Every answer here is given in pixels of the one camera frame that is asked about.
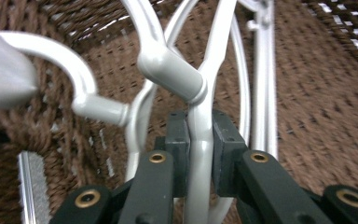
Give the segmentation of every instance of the white metal frame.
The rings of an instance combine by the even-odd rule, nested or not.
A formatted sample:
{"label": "white metal frame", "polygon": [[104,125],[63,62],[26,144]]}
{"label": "white metal frame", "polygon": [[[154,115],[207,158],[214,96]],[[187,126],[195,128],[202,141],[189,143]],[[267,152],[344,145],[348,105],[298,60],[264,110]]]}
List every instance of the white metal frame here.
{"label": "white metal frame", "polygon": [[[139,56],[139,67],[144,75],[158,83],[167,90],[181,96],[189,103],[188,124],[191,136],[190,147],[190,172],[188,177],[188,194],[185,205],[185,223],[221,223],[232,202],[231,199],[219,199],[216,207],[208,211],[209,188],[211,182],[212,156],[213,156],[213,132],[212,132],[212,104],[214,86],[217,71],[225,59],[227,48],[228,27],[231,27],[231,35],[234,41],[236,57],[239,62],[240,84],[241,84],[241,125],[240,131],[245,138],[249,136],[249,85],[247,79],[246,63],[243,55],[243,46],[239,37],[238,24],[233,16],[237,1],[221,1],[216,10],[213,27],[205,52],[205,59],[198,72],[201,78],[206,80],[202,88],[187,85],[176,86],[172,89],[174,77],[185,77],[191,74],[196,83],[200,76],[196,72],[187,72],[181,67],[186,66],[183,61],[172,57],[171,52],[180,56],[180,52],[173,47],[173,43],[179,33],[180,27],[191,8],[197,1],[184,1],[172,17],[167,27],[165,36],[168,44],[162,41],[162,30],[157,16],[150,4],[145,0],[131,1],[123,0],[123,4],[129,11],[132,21],[137,28],[141,41],[141,52]],[[273,42],[273,1],[246,1],[241,4],[255,13],[255,21],[249,23],[249,27],[256,32],[255,49],[255,93],[252,123],[252,145],[251,149],[263,150],[278,156],[277,134],[276,134],[276,103],[275,103],[275,68],[274,68],[274,42]],[[151,39],[158,36],[160,42],[152,44]],[[142,47],[146,42],[152,48]],[[167,68],[166,64],[175,68],[174,71]],[[197,96],[200,98],[186,98],[182,94],[199,90]]]}
{"label": "white metal frame", "polygon": [[239,70],[239,131],[246,143],[249,143],[249,136],[252,136],[251,149],[267,151],[278,157],[273,0],[238,0],[255,13],[255,20],[248,23],[248,28],[255,32],[252,112],[247,65],[239,25],[234,15],[237,0],[219,2],[200,68],[196,69],[187,63],[174,46],[188,13],[197,2],[183,1],[163,33],[158,17],[147,0],[122,0],[140,38],[138,67],[147,78],[131,105],[99,96],[91,70],[66,46],[39,35],[0,32],[0,36],[16,49],[45,58],[66,72],[75,87],[72,107],[78,115],[126,127],[129,151],[127,180],[134,176],[139,155],[145,150],[156,84],[186,101],[189,104],[187,123],[191,146],[185,223],[221,223],[232,199],[220,198],[216,206],[209,208],[213,160],[212,107],[216,76],[226,57],[229,35],[234,44]]}

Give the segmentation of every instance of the white metal bar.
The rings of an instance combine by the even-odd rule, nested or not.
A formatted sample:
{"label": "white metal bar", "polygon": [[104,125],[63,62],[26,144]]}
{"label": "white metal bar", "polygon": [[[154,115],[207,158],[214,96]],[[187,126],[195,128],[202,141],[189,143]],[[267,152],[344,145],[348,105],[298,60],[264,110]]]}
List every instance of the white metal bar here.
{"label": "white metal bar", "polygon": [[251,149],[265,151],[268,46],[266,45],[267,27],[262,23],[267,12],[262,4],[259,7],[260,9],[255,13],[257,29],[255,30],[255,84]]}
{"label": "white metal bar", "polygon": [[188,125],[191,137],[188,193],[185,223],[207,223],[213,159],[212,107],[218,69],[224,61],[229,28],[236,0],[221,1],[213,19],[200,73],[206,77],[208,91],[202,101],[191,104]]}
{"label": "white metal bar", "polygon": [[267,153],[278,159],[274,1],[268,2],[268,16]]}
{"label": "white metal bar", "polygon": [[238,76],[240,80],[240,127],[239,132],[246,145],[249,143],[251,127],[251,92],[249,87],[248,66],[246,63],[245,50],[242,44],[241,31],[237,19],[233,18],[231,24],[231,36],[234,46],[235,57],[237,59]]}
{"label": "white metal bar", "polygon": [[[240,128],[239,132],[245,143],[249,142],[250,133],[250,91],[249,77],[246,64],[245,51],[242,44],[240,27],[235,15],[232,18],[230,35],[234,46],[235,56],[237,59],[238,76],[240,80]],[[233,198],[217,198],[215,206],[210,208],[208,223],[222,223],[232,204]]]}

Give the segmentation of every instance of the white curved tube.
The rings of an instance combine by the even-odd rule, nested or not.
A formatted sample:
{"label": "white curved tube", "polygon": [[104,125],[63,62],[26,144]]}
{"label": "white curved tube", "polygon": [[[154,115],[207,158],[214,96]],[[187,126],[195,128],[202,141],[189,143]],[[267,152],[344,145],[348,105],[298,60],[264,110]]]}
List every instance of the white curved tube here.
{"label": "white curved tube", "polygon": [[240,79],[241,119],[239,132],[245,140],[246,145],[248,145],[251,127],[251,92],[249,88],[249,74],[246,64],[245,50],[242,44],[240,27],[235,16],[232,20],[230,32],[235,51],[235,57],[237,59],[238,76]]}
{"label": "white curved tube", "polygon": [[14,48],[57,64],[74,86],[72,108],[84,117],[124,125],[128,106],[97,95],[93,74],[86,62],[65,45],[43,37],[20,32],[0,32],[0,36]]}
{"label": "white curved tube", "polygon": [[[242,44],[240,27],[238,25],[235,15],[232,18],[230,35],[234,46],[235,56],[237,59],[238,76],[240,80],[240,128],[239,132],[246,145],[249,142],[250,133],[250,91],[249,91],[249,78],[248,69],[246,65],[245,51]],[[227,212],[232,204],[233,198],[217,198],[215,206],[211,207],[208,223],[222,223],[225,219]]]}
{"label": "white curved tube", "polygon": [[199,0],[184,0],[173,13],[164,32],[169,49],[176,49],[176,39],[185,24],[188,14],[198,2]]}
{"label": "white curved tube", "polygon": [[136,95],[131,104],[129,123],[126,127],[126,143],[129,157],[127,160],[126,178],[128,181],[135,176],[140,154],[145,151],[147,127],[153,100],[156,96],[157,85],[146,80],[142,90]]}
{"label": "white curved tube", "polygon": [[151,41],[159,42],[165,45],[164,34],[159,24],[157,15],[150,3],[145,0],[121,0],[123,6],[130,14],[139,40],[142,46],[147,46]]}
{"label": "white curved tube", "polygon": [[229,28],[236,0],[221,1],[216,10],[205,58],[199,71],[206,77],[205,98],[188,111],[191,136],[188,193],[185,203],[185,223],[207,223],[213,159],[212,107],[217,71],[226,57]]}

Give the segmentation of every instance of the brown wicker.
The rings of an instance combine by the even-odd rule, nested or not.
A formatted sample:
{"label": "brown wicker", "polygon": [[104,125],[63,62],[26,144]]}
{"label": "brown wicker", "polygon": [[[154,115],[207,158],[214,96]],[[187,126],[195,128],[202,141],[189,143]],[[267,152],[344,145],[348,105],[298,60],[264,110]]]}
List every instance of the brown wicker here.
{"label": "brown wicker", "polygon": [[[163,24],[178,2],[154,3]],[[358,16],[351,14],[358,11],[358,1],[303,2],[276,3],[280,161],[302,187],[317,193],[336,183],[358,188],[358,49],[351,41],[358,39],[354,35]],[[330,6],[332,12],[325,13],[318,3]],[[340,4],[346,9],[338,10]],[[215,1],[198,3],[178,40],[179,49],[196,67],[202,61],[215,7]],[[249,52],[254,37],[245,29],[252,15],[241,7],[237,12],[252,67]],[[130,102],[143,78],[136,68],[137,34],[130,20],[117,21],[125,15],[117,1],[0,0],[0,30],[45,35],[74,48],[94,71],[101,95]],[[351,21],[347,33],[341,32],[343,24],[334,23],[336,16]],[[114,20],[117,22],[100,31]],[[0,144],[0,223],[21,222],[16,155],[22,149],[44,157],[51,214],[79,186],[103,184],[113,189],[123,182],[127,158],[123,130],[75,116],[68,78],[50,63],[33,61],[40,92],[27,105],[0,110],[0,131],[11,140]],[[239,112],[237,82],[229,44],[214,106],[234,120]],[[180,108],[186,108],[180,99],[158,90],[148,148],[154,137],[164,134],[169,111]],[[108,174],[108,158],[113,162],[113,176]],[[177,212],[175,223],[181,222],[180,214]],[[237,222],[233,207],[225,223]]]}

